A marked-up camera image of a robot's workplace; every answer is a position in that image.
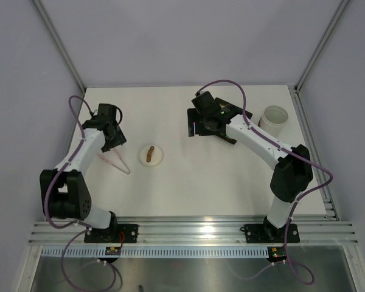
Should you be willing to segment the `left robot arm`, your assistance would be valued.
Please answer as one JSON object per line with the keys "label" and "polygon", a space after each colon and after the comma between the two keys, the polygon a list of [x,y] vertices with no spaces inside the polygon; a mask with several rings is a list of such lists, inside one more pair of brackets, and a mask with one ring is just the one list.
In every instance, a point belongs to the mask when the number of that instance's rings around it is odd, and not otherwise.
{"label": "left robot arm", "polygon": [[43,212],[55,229],[64,229],[78,223],[86,228],[87,242],[113,242],[119,237],[114,212],[92,204],[85,175],[92,160],[126,143],[120,128],[121,109],[101,103],[95,114],[80,124],[81,139],[77,148],[52,170],[40,174]]}

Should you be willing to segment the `white cylindrical container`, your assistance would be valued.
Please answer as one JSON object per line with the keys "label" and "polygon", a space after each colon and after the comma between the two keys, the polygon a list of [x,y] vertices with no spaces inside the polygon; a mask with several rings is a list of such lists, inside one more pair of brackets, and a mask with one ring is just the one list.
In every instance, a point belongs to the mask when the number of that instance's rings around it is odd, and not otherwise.
{"label": "white cylindrical container", "polygon": [[288,119],[289,115],[286,109],[281,106],[271,105],[263,110],[259,127],[271,136],[278,137]]}

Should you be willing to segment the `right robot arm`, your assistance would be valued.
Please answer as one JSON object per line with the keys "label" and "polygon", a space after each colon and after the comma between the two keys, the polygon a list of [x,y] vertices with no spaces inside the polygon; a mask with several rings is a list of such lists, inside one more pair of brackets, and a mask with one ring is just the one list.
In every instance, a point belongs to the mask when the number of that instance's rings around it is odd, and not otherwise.
{"label": "right robot arm", "polygon": [[208,91],[198,92],[187,110],[189,136],[216,136],[235,144],[240,142],[253,151],[273,175],[269,187],[274,194],[268,215],[252,230],[255,236],[278,241],[285,235],[291,207],[313,179],[309,150],[277,142],[273,136],[249,121],[246,111],[215,98]]}

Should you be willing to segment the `clear plastic tongs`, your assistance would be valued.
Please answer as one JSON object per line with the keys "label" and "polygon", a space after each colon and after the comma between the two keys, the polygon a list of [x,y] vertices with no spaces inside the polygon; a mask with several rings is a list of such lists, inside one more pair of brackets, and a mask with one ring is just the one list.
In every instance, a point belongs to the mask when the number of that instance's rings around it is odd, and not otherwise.
{"label": "clear plastic tongs", "polygon": [[105,152],[105,153],[98,153],[97,157],[101,159],[103,162],[107,163],[111,167],[115,168],[116,170],[126,174],[130,175],[131,171],[130,168],[127,166],[125,161],[123,160],[120,153],[117,151],[116,148],[113,148],[112,150]]}

